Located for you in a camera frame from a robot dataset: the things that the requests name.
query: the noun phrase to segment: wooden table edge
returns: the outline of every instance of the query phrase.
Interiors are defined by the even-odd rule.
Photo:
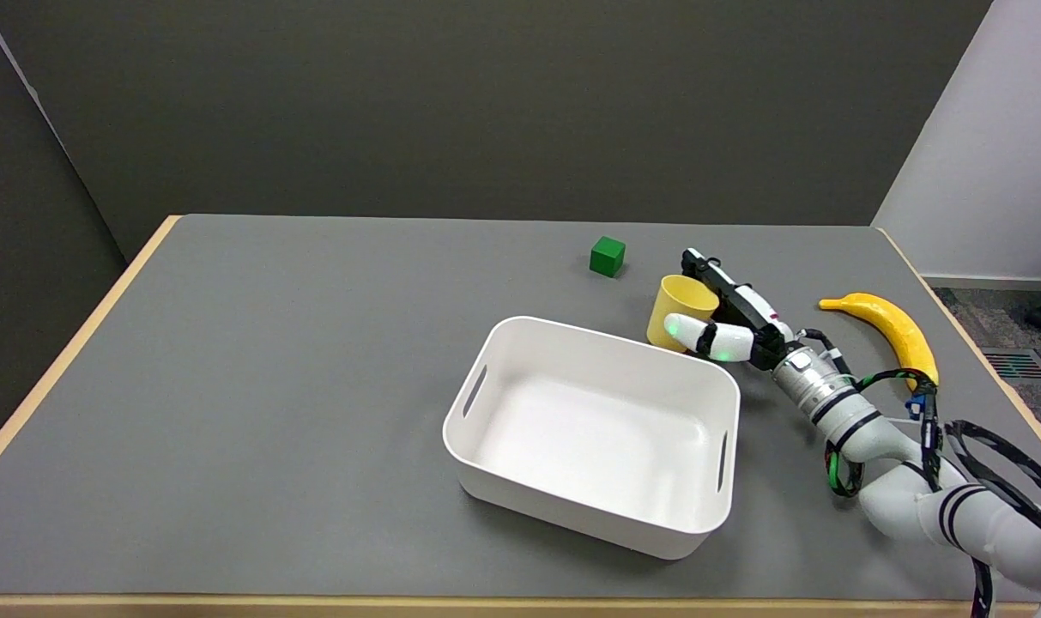
[[[158,230],[154,231],[154,234],[150,236],[146,246],[143,247],[143,251],[139,251],[139,254],[135,255],[133,261],[124,269],[124,274],[120,275],[119,279],[116,279],[116,283],[112,284],[108,293],[105,293],[105,297],[101,298],[100,304],[85,318],[81,328],[77,329],[77,333],[74,333],[69,343],[66,343],[66,347],[61,349],[61,353],[58,353],[58,357],[51,363],[51,366],[47,368],[47,371],[43,372],[43,376],[36,382],[36,386],[32,387],[32,390],[23,398],[9,419],[5,421],[0,431],[0,458],[6,446],[17,437],[17,432],[21,431],[22,427],[25,427],[28,419],[32,417],[32,414],[36,412],[36,408],[43,402],[43,398],[52,390],[58,379],[64,375],[64,371],[66,371],[66,368],[70,366],[74,357],[77,356],[77,353],[81,352],[81,347],[84,346],[85,341],[90,340],[90,337],[96,332],[97,327],[100,327],[100,323],[107,316],[108,311],[111,311],[116,302],[120,300],[120,297],[123,297],[125,290],[131,285],[134,278],[138,276],[139,271],[143,271],[143,266],[146,266],[154,250],[158,249],[158,246],[166,239],[170,230],[174,228],[174,225],[179,220],[180,215],[178,214],[167,216],[166,222],[160,224]]]
[[[31,415],[51,388],[57,383],[74,357],[90,340],[100,324],[105,319],[116,302],[123,297],[125,290],[138,276],[143,266],[158,250],[160,243],[169,235],[172,228],[180,220],[179,214],[168,216],[150,236],[139,254],[120,275],[108,293],[101,299],[100,304],[90,314],[81,328],[77,330],[60,355],[51,363],[36,386],[28,392],[25,400],[18,406],[9,420],[0,431],[0,458],[6,446],[16,438],[22,427],[28,422]],[[1035,418],[1034,412],[1019,398],[1019,394],[997,376],[986,357],[982,355],[974,340],[963,330],[950,311],[940,302],[940,298],[932,291],[920,274],[913,268],[912,262],[886,230],[877,228],[887,238],[893,250],[909,266],[917,281],[924,286],[925,292],[932,297],[944,316],[959,332],[974,355],[982,361],[992,379],[1024,421],[1041,439],[1041,423]],[[250,595],[0,595],[0,617],[14,616],[90,616],[119,617],[127,616],[167,616],[189,613],[198,608],[213,610],[222,608],[226,613],[235,616],[288,616],[315,617],[333,616],[372,617],[372,616],[417,616],[417,618],[433,618],[435,616],[473,618],[481,616],[519,617],[539,615],[567,616],[583,611],[593,617],[624,617],[630,615],[680,618],[702,616],[721,618],[736,616],[739,618],[834,618],[852,616],[860,613],[867,617],[910,617],[941,618],[963,616],[970,610],[968,601],[908,601],[908,600],[807,600],[807,599],[584,599],[584,598],[452,598],[452,597],[311,597],[311,596],[250,596]],[[1001,602],[998,612],[1008,617],[1031,616],[1035,612],[1035,603]]]
[[[1024,618],[1035,604],[1001,602],[998,615]],[[32,595],[0,596],[0,618],[146,618],[162,616],[246,618],[961,618],[959,600],[640,599],[316,597],[249,595]]]
[[[1038,435],[1039,441],[1041,441],[1041,422],[1039,422],[1038,418],[1035,418],[1035,412],[1031,411],[1031,408],[1027,407],[1027,405],[1023,402],[1023,400],[1019,397],[1019,392],[1015,391],[1014,388],[1012,388],[1004,380],[1001,380],[1001,377],[997,376],[997,369],[994,369],[994,367],[990,364],[990,361],[986,359],[986,356],[983,355],[982,351],[979,350],[979,346],[976,346],[974,340],[970,339],[970,334],[968,334],[963,329],[963,326],[959,324],[959,320],[956,319],[956,316],[953,316],[951,312],[947,309],[947,306],[944,306],[943,301],[940,301],[940,298],[937,297],[934,291],[932,291],[932,286],[930,286],[928,282],[924,281],[923,277],[920,277],[920,274],[916,273],[916,268],[913,266],[913,263],[909,262],[909,258],[906,257],[905,253],[902,253],[900,248],[897,247],[897,242],[893,242],[893,238],[890,238],[890,234],[888,234],[887,231],[884,230],[884,228],[875,228],[875,229],[882,232],[882,235],[886,236],[886,239],[893,246],[893,250],[897,251],[897,255],[902,257],[902,260],[905,261],[906,265],[909,266],[909,269],[913,271],[913,275],[916,275],[916,278],[919,279],[921,285],[924,286],[925,292],[929,292],[929,297],[932,297],[933,301],[936,301],[936,305],[940,307],[941,311],[943,311],[944,316],[947,317],[947,320],[950,321],[953,327],[956,328],[956,331],[958,331],[960,336],[963,337],[963,341],[966,341],[966,344],[970,345],[970,351],[974,352],[974,356],[979,357],[979,360],[982,361],[982,365],[986,368],[987,371],[990,372],[990,377],[992,377],[992,379],[994,379],[994,382],[997,383],[999,387],[1001,387],[1001,390],[1005,392],[1005,395],[1008,396],[1009,402],[1012,403],[1012,406],[1015,407],[1015,410],[1019,412],[1019,415],[1023,417],[1027,426],[1031,427],[1031,430],[1035,432],[1035,435]]]

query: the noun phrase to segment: blue connector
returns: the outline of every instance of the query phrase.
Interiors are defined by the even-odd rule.
[[[914,394],[906,402],[906,410],[909,410],[909,419],[920,419],[924,414],[924,395]]]

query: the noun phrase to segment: gray tabletop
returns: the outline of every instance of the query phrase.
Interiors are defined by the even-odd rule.
[[[600,235],[618,278],[587,271]],[[497,321],[642,339],[696,247],[857,372],[896,364],[815,309],[868,290],[923,327],[941,414],[1041,442],[871,228],[188,215],[0,458],[0,593],[970,598],[966,558],[833,499],[822,444],[766,376],[743,391],[730,519],[662,562],[478,503],[442,417]],[[904,390],[870,395],[904,415]],[[871,474],[882,471],[872,466]],[[1002,601],[1037,595],[1005,584]]]

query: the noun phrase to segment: black cable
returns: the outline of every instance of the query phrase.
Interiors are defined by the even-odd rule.
[[[944,431],[946,431],[950,449],[955,450],[959,462],[963,464],[967,472],[970,472],[971,477],[974,477],[974,481],[984,485],[995,496],[1005,500],[1012,510],[1026,517],[1027,521],[1034,523],[1041,531],[1041,508],[1035,501],[1032,501],[1031,497],[1023,495],[1023,492],[1020,492],[1014,485],[990,469],[990,466],[984,465],[984,463],[976,460],[966,446],[966,439],[973,439],[975,442],[990,446],[995,454],[1001,455],[1002,458],[1014,463],[1015,466],[1023,470],[1023,473],[1027,474],[1027,478],[1034,482],[1040,492],[1041,465],[1027,457],[1023,450],[1012,445],[1008,439],[1004,439],[999,435],[994,434],[994,432],[970,421],[965,421],[964,419],[949,421],[944,426]]]
[[[974,563],[974,600],[970,602],[970,618],[988,618],[994,608],[994,574],[988,564],[971,558]]]
[[[837,367],[837,370],[841,371],[842,375],[853,375],[853,369],[848,367],[848,361],[844,360],[844,356],[841,355],[841,350],[835,346],[833,341],[829,340],[826,333],[822,333],[818,329],[803,329],[799,335],[807,337],[807,339],[821,341],[821,344],[826,346],[826,352],[829,352],[830,359],[833,360],[833,366]]]
[[[833,362],[833,366],[837,367],[838,371],[842,375],[852,376],[853,369],[848,367],[848,363],[844,360],[844,356],[841,355],[841,351],[833,344],[833,341],[826,336],[818,329],[804,329],[799,332],[799,337],[806,337],[806,339],[812,339],[815,341],[821,341],[821,344],[826,346],[826,351],[829,352],[830,360]],[[817,414],[814,414],[814,418],[811,422],[818,424],[818,420],[824,417],[827,412],[833,409],[833,407],[841,402],[841,400],[846,398],[846,396],[855,395],[855,392],[847,390],[844,394],[839,394],[835,398],[830,400],[826,406],[822,406],[821,410],[818,410]],[[860,489],[863,488],[863,473],[864,464],[848,461],[844,455],[841,454],[841,446],[844,445],[843,441],[840,445],[834,444],[830,439],[826,439],[826,473],[829,479],[829,488],[833,490],[835,495],[842,498],[853,498],[860,493]],[[841,480],[841,464],[847,467],[847,477]]]
[[[868,386],[882,380],[904,379],[916,382],[913,395],[924,396],[921,407],[921,469],[929,489],[937,492],[940,489],[940,452],[943,449],[943,434],[940,430],[939,412],[936,411],[936,383],[920,369],[900,368],[879,371],[867,376],[855,384],[857,392],[863,392]]]

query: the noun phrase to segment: yellow banana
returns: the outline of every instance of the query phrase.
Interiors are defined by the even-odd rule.
[[[936,368],[936,358],[932,355],[929,341],[924,339],[920,327],[908,313],[897,308],[885,298],[861,291],[847,294],[845,298],[823,298],[818,302],[818,308],[827,311],[844,311],[849,316],[860,317],[869,321],[880,330],[890,341],[897,363],[902,367],[920,369],[932,378],[932,382],[940,384],[940,371]],[[906,380],[909,390],[916,388],[913,380]]]

